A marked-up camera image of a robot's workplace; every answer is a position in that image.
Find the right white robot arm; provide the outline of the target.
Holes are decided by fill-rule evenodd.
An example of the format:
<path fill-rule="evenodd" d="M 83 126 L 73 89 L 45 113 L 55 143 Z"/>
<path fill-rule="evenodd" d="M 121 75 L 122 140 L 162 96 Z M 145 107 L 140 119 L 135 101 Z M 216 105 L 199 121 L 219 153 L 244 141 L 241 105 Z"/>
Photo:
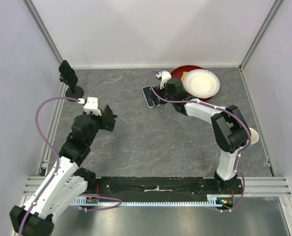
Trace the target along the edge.
<path fill-rule="evenodd" d="M 241 152 L 250 146 L 251 132 L 238 107 L 221 107 L 187 95 L 180 82 L 166 83 L 150 90 L 161 104 L 171 103 L 175 110 L 212 125 L 216 143 L 221 149 L 219 165 L 214 173 L 214 189 L 226 193 L 237 179 Z"/>

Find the black round-base clamp stand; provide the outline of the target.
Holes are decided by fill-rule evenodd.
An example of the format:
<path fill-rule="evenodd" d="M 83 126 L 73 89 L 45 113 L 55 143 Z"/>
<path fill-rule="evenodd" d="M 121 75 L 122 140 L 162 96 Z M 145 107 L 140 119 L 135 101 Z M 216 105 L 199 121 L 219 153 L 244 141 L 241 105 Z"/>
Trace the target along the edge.
<path fill-rule="evenodd" d="M 64 79 L 62 74 L 60 75 L 59 80 L 67 86 L 67 90 L 65 92 L 66 97 L 76 98 L 76 99 L 83 97 L 84 91 L 80 86 L 75 86 L 74 88 L 71 88 L 68 84 L 68 81 Z"/>

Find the black smartphone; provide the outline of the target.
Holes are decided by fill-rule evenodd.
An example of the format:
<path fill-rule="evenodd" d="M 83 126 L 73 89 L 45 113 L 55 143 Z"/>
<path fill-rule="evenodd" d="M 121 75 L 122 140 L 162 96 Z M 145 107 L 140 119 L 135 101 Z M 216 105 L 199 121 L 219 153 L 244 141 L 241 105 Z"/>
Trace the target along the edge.
<path fill-rule="evenodd" d="M 59 66 L 60 82 L 65 83 L 69 87 L 75 87 L 78 82 L 78 77 L 74 69 L 69 65 L 67 60 L 63 60 Z"/>

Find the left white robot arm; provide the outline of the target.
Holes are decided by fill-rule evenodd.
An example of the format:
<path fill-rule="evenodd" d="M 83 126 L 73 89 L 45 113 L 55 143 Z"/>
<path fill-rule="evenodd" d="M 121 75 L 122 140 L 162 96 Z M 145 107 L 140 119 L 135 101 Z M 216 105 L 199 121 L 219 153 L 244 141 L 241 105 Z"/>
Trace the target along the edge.
<path fill-rule="evenodd" d="M 85 109 L 74 119 L 71 132 L 57 154 L 56 163 L 42 184 L 23 204 L 14 206 L 10 219 L 20 236 L 49 236 L 55 221 L 82 193 L 96 189 L 94 172 L 81 167 L 100 130 L 113 131 L 116 115 L 109 106 Z"/>

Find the blue-cased smartphone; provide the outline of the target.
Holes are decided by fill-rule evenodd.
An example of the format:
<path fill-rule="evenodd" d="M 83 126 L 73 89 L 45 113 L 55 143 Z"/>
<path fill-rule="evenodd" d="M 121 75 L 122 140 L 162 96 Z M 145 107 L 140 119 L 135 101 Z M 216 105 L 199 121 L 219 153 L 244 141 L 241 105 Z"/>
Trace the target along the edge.
<path fill-rule="evenodd" d="M 144 95 L 148 108 L 151 109 L 161 105 L 161 101 L 157 98 L 157 96 L 154 95 L 154 93 L 150 89 L 150 86 L 143 87 L 142 93 Z"/>

